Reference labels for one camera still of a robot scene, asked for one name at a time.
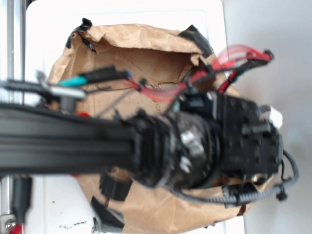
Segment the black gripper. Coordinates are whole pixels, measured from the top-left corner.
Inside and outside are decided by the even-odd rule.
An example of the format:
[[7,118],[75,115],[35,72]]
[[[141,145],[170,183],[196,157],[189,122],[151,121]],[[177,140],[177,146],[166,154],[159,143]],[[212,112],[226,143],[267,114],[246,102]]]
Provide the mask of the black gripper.
[[181,110],[199,115],[217,134],[217,161],[223,174],[250,179],[278,172],[283,158],[282,137],[272,123],[260,117],[255,102],[216,91],[185,98]]

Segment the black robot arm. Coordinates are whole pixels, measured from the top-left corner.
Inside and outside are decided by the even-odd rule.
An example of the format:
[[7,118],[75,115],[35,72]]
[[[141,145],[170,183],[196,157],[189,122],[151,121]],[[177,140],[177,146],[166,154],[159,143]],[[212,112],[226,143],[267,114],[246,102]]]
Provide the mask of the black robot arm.
[[190,189],[220,174],[270,176],[282,158],[282,137],[255,102],[213,91],[186,95],[176,112],[119,120],[0,106],[3,175],[118,167],[147,187]]

